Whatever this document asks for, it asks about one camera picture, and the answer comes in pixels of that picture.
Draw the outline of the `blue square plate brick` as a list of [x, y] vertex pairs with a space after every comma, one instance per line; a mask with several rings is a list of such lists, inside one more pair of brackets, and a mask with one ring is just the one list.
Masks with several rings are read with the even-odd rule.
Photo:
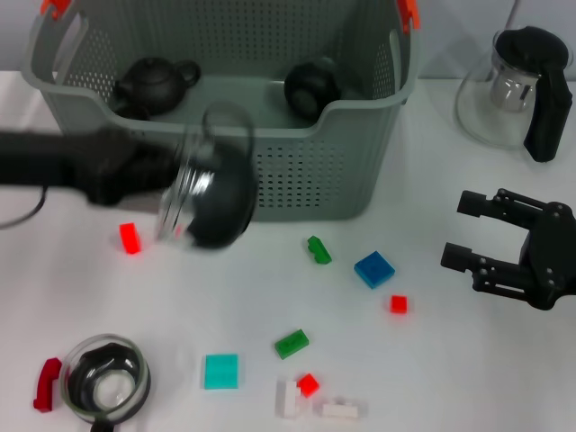
[[354, 270], [371, 289], [384, 284], [395, 275], [395, 268], [378, 251], [355, 263]]

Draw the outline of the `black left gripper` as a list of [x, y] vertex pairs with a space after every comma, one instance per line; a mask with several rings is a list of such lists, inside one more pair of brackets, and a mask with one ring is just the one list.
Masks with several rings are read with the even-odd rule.
[[118, 130], [57, 135], [0, 131], [0, 185], [62, 187], [114, 206], [176, 179], [176, 153]]

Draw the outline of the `green stepped brick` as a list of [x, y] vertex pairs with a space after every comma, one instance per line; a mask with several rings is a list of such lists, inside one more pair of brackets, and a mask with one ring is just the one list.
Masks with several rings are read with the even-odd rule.
[[322, 241], [316, 237], [311, 236], [307, 239], [308, 250], [310, 251], [314, 261], [320, 265], [327, 265], [332, 262], [331, 255], [325, 248]]

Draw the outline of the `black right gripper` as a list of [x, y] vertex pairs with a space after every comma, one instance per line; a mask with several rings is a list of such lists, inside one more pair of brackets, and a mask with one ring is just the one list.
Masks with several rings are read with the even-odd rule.
[[457, 211], [528, 230], [520, 253], [522, 266], [445, 244], [441, 266], [470, 271], [476, 292], [528, 302], [542, 311], [549, 311], [563, 296], [576, 296], [576, 217], [568, 205], [546, 204], [499, 189], [492, 199], [463, 191]]

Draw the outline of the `white long brick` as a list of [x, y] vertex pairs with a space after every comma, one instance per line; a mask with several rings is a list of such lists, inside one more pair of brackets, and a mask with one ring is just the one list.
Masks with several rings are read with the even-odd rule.
[[364, 404], [357, 400], [334, 399], [320, 404], [320, 415], [326, 419], [358, 420], [364, 411]]

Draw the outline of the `green rectangular brick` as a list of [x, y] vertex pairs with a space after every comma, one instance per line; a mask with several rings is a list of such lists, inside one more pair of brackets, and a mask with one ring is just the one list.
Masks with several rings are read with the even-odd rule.
[[274, 350], [278, 356], [284, 360], [289, 356], [294, 355], [298, 351], [307, 347], [310, 340], [303, 332], [302, 329], [298, 329], [293, 333], [285, 336], [274, 343]]

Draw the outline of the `orange-red rectangular brick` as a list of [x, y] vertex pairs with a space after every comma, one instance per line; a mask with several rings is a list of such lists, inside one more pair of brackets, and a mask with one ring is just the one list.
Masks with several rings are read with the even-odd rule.
[[121, 224], [119, 233], [121, 244], [126, 254], [136, 255], [141, 251], [140, 235], [133, 222]]

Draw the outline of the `teal square plate brick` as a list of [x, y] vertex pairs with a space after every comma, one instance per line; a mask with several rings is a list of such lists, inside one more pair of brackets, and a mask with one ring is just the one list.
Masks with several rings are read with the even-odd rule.
[[204, 361], [203, 388], [231, 390], [239, 387], [239, 356], [237, 354], [207, 355]]

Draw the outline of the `grey perforated storage bin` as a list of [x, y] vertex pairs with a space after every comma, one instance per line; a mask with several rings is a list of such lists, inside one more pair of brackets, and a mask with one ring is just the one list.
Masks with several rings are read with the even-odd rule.
[[[118, 128], [170, 147], [209, 105], [238, 104], [256, 127], [256, 220], [345, 220], [371, 200], [414, 88], [419, 28], [416, 0], [45, 0], [22, 76], [64, 132]], [[145, 57], [193, 60], [202, 76], [173, 111], [122, 118], [114, 83]], [[284, 80], [323, 57], [342, 95], [305, 121]]]

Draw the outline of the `dark red curved brick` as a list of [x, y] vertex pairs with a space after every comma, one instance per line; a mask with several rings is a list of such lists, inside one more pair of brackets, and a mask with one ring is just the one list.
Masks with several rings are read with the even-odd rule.
[[61, 361], [56, 358], [47, 359], [40, 371], [36, 388], [36, 397], [32, 406], [40, 413], [53, 410], [53, 385], [59, 379]]

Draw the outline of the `black clay teapot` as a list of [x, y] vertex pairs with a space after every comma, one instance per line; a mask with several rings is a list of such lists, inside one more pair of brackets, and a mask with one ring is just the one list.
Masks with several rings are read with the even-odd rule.
[[141, 58], [114, 83], [113, 91], [120, 101], [114, 113], [138, 121], [169, 113], [201, 76], [202, 70], [193, 60], [173, 63], [165, 58]]

